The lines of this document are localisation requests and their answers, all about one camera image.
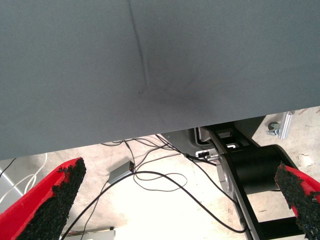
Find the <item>black cylinder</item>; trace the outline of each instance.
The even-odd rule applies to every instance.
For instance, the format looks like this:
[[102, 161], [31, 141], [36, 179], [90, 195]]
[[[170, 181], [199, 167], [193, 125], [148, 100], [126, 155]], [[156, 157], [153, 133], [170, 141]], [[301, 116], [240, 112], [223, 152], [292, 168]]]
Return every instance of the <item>black cylinder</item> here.
[[235, 151], [228, 156], [236, 169], [246, 194], [277, 189], [275, 175], [280, 163], [297, 168], [278, 145]]

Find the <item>black rubber surface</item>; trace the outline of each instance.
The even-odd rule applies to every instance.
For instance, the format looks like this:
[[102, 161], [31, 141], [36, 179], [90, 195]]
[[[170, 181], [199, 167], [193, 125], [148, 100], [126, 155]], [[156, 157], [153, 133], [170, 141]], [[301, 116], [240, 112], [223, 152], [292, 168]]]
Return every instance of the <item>black rubber surface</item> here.
[[55, 196], [49, 198], [36, 211], [17, 240], [58, 240], [67, 223], [69, 211], [86, 174], [84, 160], [80, 158], [75, 166], [62, 169], [70, 172], [69, 182], [61, 187], [53, 186]]
[[320, 240], [320, 204], [314, 198], [318, 192], [309, 196], [301, 186], [302, 180], [291, 172], [285, 170], [285, 165], [281, 165], [275, 175], [275, 181], [284, 195], [289, 208], [292, 206], [298, 211], [296, 224], [305, 233], [309, 240]]

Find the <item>metal bracket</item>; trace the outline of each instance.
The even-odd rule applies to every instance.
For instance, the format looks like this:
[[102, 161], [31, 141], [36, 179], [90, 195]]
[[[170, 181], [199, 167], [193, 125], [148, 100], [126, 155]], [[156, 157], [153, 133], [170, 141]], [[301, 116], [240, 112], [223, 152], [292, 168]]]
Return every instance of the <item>metal bracket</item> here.
[[283, 113], [281, 124], [277, 122], [271, 122], [268, 125], [269, 131], [266, 133], [270, 136], [277, 136], [284, 140], [288, 137], [291, 121], [293, 118], [293, 115], [295, 114], [295, 111], [286, 111]]

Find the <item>gray fabric panel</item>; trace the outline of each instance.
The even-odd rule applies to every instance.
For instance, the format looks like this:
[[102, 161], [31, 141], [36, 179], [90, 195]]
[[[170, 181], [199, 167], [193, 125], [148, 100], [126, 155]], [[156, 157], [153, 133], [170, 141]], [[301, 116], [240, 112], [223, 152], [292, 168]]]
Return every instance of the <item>gray fabric panel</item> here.
[[319, 1], [0, 9], [0, 159], [320, 105]]

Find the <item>white cable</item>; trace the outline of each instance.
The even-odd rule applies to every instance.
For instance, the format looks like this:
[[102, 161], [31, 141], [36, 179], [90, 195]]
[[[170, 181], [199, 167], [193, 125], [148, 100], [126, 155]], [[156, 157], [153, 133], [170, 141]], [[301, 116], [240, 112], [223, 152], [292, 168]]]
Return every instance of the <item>white cable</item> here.
[[33, 174], [30, 174], [28, 176], [26, 176], [25, 178], [21, 179], [19, 182], [17, 182], [15, 185], [13, 185], [0, 199], [0, 204], [2, 203], [2, 201], [4, 200], [4, 198], [11, 192], [12, 189], [16, 188], [17, 185], [19, 185], [20, 183], [22, 183], [24, 180], [26, 180], [29, 177], [32, 177]]
[[21, 196], [24, 195], [24, 194], [20, 191], [20, 189], [15, 186], [15, 184], [11, 181], [11, 179], [7, 176], [7, 174], [6, 174], [5, 172], [2, 174], [2, 176], [8, 181], [8, 183], [11, 185], [11, 187], [13, 187], [13, 188], [17, 191], [17, 193], [18, 193], [19, 195], [21, 195]]
[[26, 184], [25, 188], [24, 188], [24, 194], [26, 194], [28, 192], [28, 187], [31, 183], [31, 181], [33, 180], [33, 183], [30, 187], [30, 189], [32, 189], [34, 186], [35, 186], [35, 183], [36, 183], [36, 180], [37, 180], [37, 174], [44, 168], [44, 166], [46, 165], [46, 162], [48, 160], [48, 153], [46, 152], [45, 153], [45, 160], [44, 160], [44, 163], [43, 165], [38, 169], [38, 171], [36, 171], [34, 174], [33, 174], [33, 177], [30, 178], [30, 180], [28, 181], [28, 183]]

